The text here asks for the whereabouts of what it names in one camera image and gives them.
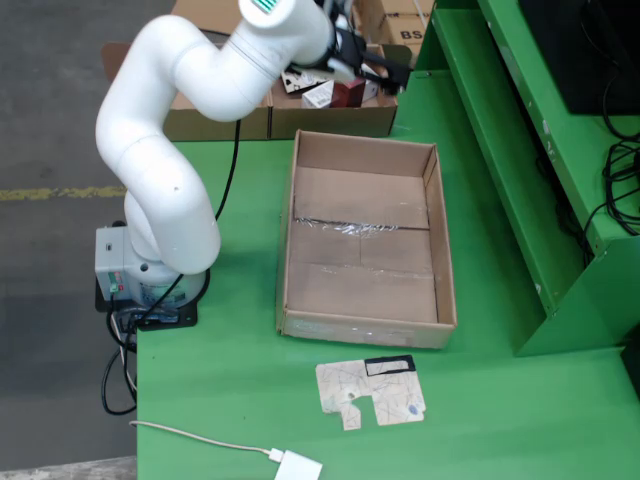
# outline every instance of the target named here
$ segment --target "cable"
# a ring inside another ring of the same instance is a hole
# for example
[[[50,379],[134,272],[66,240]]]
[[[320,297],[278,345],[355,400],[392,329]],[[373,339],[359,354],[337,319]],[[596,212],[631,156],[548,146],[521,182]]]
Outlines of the cable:
[[[122,338],[120,337],[120,332],[118,331],[117,325],[116,325],[116,318],[113,314],[111,314],[111,326],[113,327],[113,329],[115,330],[116,335],[118,336],[118,340],[122,341]],[[120,360],[122,360],[122,367],[124,368],[124,347],[120,347]],[[129,383],[129,385],[131,386],[131,388],[133,388],[134,390],[138,390],[138,387],[136,386],[136,382],[134,382],[131,378],[131,375],[129,375],[129,371],[125,370],[126,374],[127,374],[127,382]]]
[[[607,86],[604,89],[604,93],[602,94],[602,118],[604,119],[604,123],[607,125],[607,128],[613,135],[621,140],[636,141],[640,137],[640,132],[636,133],[635,135],[626,135],[624,133],[621,133],[616,127],[613,126],[613,123],[611,123],[609,113],[607,112],[607,99],[609,98],[609,90],[611,90],[611,86],[619,76],[620,71],[618,70],[616,74],[611,78],[611,80],[609,80],[609,83],[607,83]]]
[[[218,211],[216,212],[216,220],[218,218],[220,218],[220,215],[222,214],[222,211],[224,209],[225,203],[227,201],[227,197],[229,196],[229,191],[231,190],[231,183],[233,181],[233,174],[235,172],[236,164],[237,164],[237,160],[238,160],[238,150],[239,150],[239,145],[240,145],[240,125],[241,125],[241,121],[238,120],[236,122],[236,131],[235,131],[234,146],[233,146],[233,157],[231,159],[231,169],[229,171],[229,178],[227,179],[227,185],[225,187],[224,194],[222,196],[222,201],[220,202],[220,206],[218,207]],[[197,301],[203,295],[204,291],[206,290],[206,288],[209,285],[209,278],[210,278],[209,277],[209,275],[210,275],[209,270],[207,270],[207,274],[206,275],[207,276],[206,276],[205,284],[203,285],[202,290],[200,291],[200,293],[198,294],[196,299],[194,299],[194,301]],[[109,331],[109,334],[111,335],[111,338],[113,338],[113,340],[118,344],[118,350],[116,351],[116,354],[111,358],[111,360],[107,364],[107,368],[105,369],[105,373],[104,373],[104,376],[103,376],[103,379],[102,379],[102,391],[101,391],[102,406],[103,406],[104,410],[107,413],[109,413],[110,415],[126,415],[128,413],[133,412],[136,409],[138,388],[137,388],[136,382],[131,379],[131,375],[129,374],[129,369],[128,369],[128,366],[129,366],[128,354],[129,354],[129,352],[136,353],[136,350],[137,350],[136,348],[134,348],[130,344],[131,335],[133,333],[135,333],[137,325],[138,324],[143,324],[145,322],[145,320],[149,317],[149,315],[151,315],[153,313],[153,311],[171,294],[171,292],[176,288],[176,286],[178,285],[180,280],[182,280],[183,277],[184,277],[183,274],[178,275],[178,277],[171,284],[171,286],[162,294],[162,296],[160,296],[160,298],[158,298],[158,300],[156,300],[153,303],[153,305],[151,305],[151,307],[149,307],[149,309],[142,315],[142,317],[140,317],[139,320],[137,320],[133,324],[127,325],[127,334],[126,334],[124,342],[122,341],[122,338],[120,337],[120,333],[119,333],[119,330],[117,328],[117,324],[116,324],[116,321],[115,321],[115,317],[114,317],[114,314],[115,314],[115,302],[114,302],[114,296],[111,295],[111,303],[110,303],[109,311],[107,312],[106,323],[107,323],[107,330]],[[123,375],[124,375],[124,378],[125,378],[125,383],[127,385],[127,389],[129,390],[131,398],[134,401],[134,406],[133,407],[131,407],[131,408],[127,409],[127,410],[123,410],[123,411],[111,410],[109,408],[109,406],[107,405],[107,398],[106,398],[107,380],[109,378],[109,373],[111,372],[111,368],[113,367],[113,364],[114,364],[116,358],[118,358],[118,355],[120,355],[120,357],[122,359],[122,370],[123,370]]]
[[[208,443],[211,445],[217,445],[218,447],[225,447],[225,448],[235,448],[237,450],[246,450],[249,452],[259,452],[259,453],[264,453],[265,455],[270,456],[272,453],[272,450],[268,450],[266,448],[259,448],[259,447],[246,447],[244,445],[236,445],[233,443],[226,443],[226,442],[219,442],[217,440],[212,440],[210,438],[206,438],[206,437],[201,437],[200,435],[194,435],[193,433],[189,433],[189,432],[185,432],[182,430],[178,430],[177,428],[171,428],[171,427],[167,427],[164,425],[159,425],[157,423],[151,423],[151,422],[141,422],[141,421],[131,421],[129,422],[129,425],[131,425],[132,427],[138,426],[138,425],[143,425],[145,427],[151,427],[151,428],[156,428],[158,430],[164,430],[165,432],[170,432],[170,433],[175,433],[177,435],[182,435],[183,437],[188,437],[188,438],[192,438],[193,440],[198,440],[199,442],[204,442],[204,443]]]
[[[640,192],[640,187],[634,188],[633,190],[630,190],[627,193],[622,194],[622,195],[614,198],[613,201],[617,202],[618,200],[622,200],[623,198],[626,198],[626,197],[628,197],[630,195],[633,195],[634,193],[638,193],[638,192]],[[598,211],[601,208],[606,207],[607,204],[608,204],[608,202],[604,202],[604,203],[598,205],[596,208],[593,209],[593,211],[591,212],[591,215],[589,215],[589,218],[587,219],[587,223],[585,223],[584,230],[583,230],[583,240],[582,240],[582,242],[583,242],[583,244],[585,246],[587,245],[587,230],[589,230],[589,226],[591,225],[591,221],[593,220],[593,217],[595,216],[596,213],[598,213]],[[586,259],[586,252],[585,252],[585,267],[587,266],[588,263],[589,262]]]
[[[112,355],[111,359],[109,360],[109,363],[107,363],[107,368],[105,369],[104,374],[102,375],[102,385],[100,388],[102,408],[104,408],[104,411],[107,412],[109,415],[116,415],[116,416],[128,415],[136,409],[136,406],[134,405],[133,407],[130,407],[126,410],[111,410],[111,408],[109,408],[109,405],[107,403],[107,380],[109,380],[109,373],[111,372],[111,367],[113,367],[113,364],[115,363],[119,354],[120,354],[120,349],[118,348],[118,350],[116,350],[116,353]]]
[[[233,139],[233,157],[231,158],[231,170],[229,171],[229,178],[227,178],[227,186],[225,187],[224,194],[222,195],[222,201],[220,202],[220,206],[218,207],[218,211],[216,212],[216,220],[218,220],[220,218],[220,215],[222,215],[222,210],[224,210],[224,204],[227,203],[227,196],[229,195],[229,190],[231,189],[233,173],[236,170],[236,162],[238,160],[239,146],[240,146],[240,120],[236,122],[236,134]]]
[[[640,188],[634,188],[628,191],[625,194],[614,197],[613,187],[617,182],[624,182],[626,180],[630,180],[634,177],[640,177],[640,132],[627,135],[620,132],[612,123],[611,118],[609,117],[608,111],[608,100],[609,94],[612,86],[618,80],[621,74],[620,64],[609,55],[605,49],[598,46],[596,42],[593,41],[587,29],[584,25],[584,15],[585,15],[586,4],[581,10],[581,18],[580,18],[580,27],[582,28],[582,33],[584,34],[587,41],[591,44],[593,49],[604,58],[611,66],[615,68],[615,73],[611,77],[611,79],[607,82],[606,87],[604,88],[604,92],[602,94],[602,119],[609,130],[609,132],[619,139],[618,142],[614,143],[609,147],[607,158],[605,161],[604,168],[602,169],[602,177],[604,179],[604,190],[605,190],[605,201],[604,203],[598,205],[589,215],[587,222],[585,223],[583,233],[582,233],[582,241],[581,247],[584,252],[584,264],[585,267],[590,261],[590,257],[593,257],[593,252],[589,247],[589,243],[587,241],[587,230],[591,225],[595,214],[600,211],[602,208],[606,207],[607,214],[613,218],[629,235],[637,236],[640,235],[640,232],[637,230],[640,228],[640,216],[631,215],[629,213],[623,212],[620,210],[616,204],[616,202],[634,194],[640,192]],[[627,164],[622,166],[620,170],[614,171],[614,166],[619,165],[622,160],[629,157],[630,155],[634,155],[634,158],[631,164]]]

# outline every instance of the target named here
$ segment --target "gray control box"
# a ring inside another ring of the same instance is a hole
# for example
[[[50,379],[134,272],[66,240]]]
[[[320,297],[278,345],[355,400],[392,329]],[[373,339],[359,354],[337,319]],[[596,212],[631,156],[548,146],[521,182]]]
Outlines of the gray control box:
[[[127,227],[96,230],[96,278],[107,302],[112,296],[114,300],[132,299],[125,274],[125,251],[130,244]]]

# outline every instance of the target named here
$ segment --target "cardboard box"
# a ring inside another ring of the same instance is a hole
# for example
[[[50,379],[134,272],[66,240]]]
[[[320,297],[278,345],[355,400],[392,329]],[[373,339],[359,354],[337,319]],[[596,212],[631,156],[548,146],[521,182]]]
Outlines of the cardboard box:
[[[299,131],[283,209],[280,333],[447,344],[457,314],[435,145]]]
[[[383,55],[378,45],[372,51]],[[342,133],[367,137],[386,137],[391,133],[398,109],[396,97],[382,90],[360,108],[309,109],[302,106],[302,93],[286,93],[282,82],[271,89],[271,139],[294,138],[298,129]]]
[[[360,12],[354,7],[351,7],[351,25],[356,32],[363,36],[367,43],[371,43],[370,39],[364,35],[364,25],[362,23]]]
[[[129,51],[129,43],[107,43],[102,47],[102,65],[109,82],[115,78],[120,65]],[[260,107],[242,119],[240,138],[242,140],[266,140],[269,138],[270,93],[262,100]],[[171,110],[164,122],[164,133],[174,142],[233,140],[235,122],[216,122],[198,112],[193,104],[178,93],[171,104]]]
[[[238,0],[177,0],[171,10],[207,32],[231,35],[242,20]]]
[[[433,11],[435,0],[357,0],[354,10],[361,18],[365,37],[379,44],[404,45],[411,50],[413,65],[418,58],[422,41]],[[403,61],[385,49],[387,58]]]

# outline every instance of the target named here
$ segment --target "gray floor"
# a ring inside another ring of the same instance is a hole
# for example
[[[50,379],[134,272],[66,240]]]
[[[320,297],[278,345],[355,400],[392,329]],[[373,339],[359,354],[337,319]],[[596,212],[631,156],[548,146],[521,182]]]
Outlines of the gray floor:
[[[118,185],[93,140],[100,47],[172,4],[0,0],[0,190]],[[122,216],[122,198],[0,201],[0,471],[135,454],[100,405],[114,347],[92,306],[95,228]]]

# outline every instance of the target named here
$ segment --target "computer monitor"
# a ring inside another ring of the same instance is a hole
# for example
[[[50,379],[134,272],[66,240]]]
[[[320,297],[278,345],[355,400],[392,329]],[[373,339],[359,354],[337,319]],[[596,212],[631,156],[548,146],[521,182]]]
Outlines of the computer monitor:
[[[520,6],[570,112],[601,114],[604,89],[617,74],[609,114],[640,114],[640,1],[520,0]]]

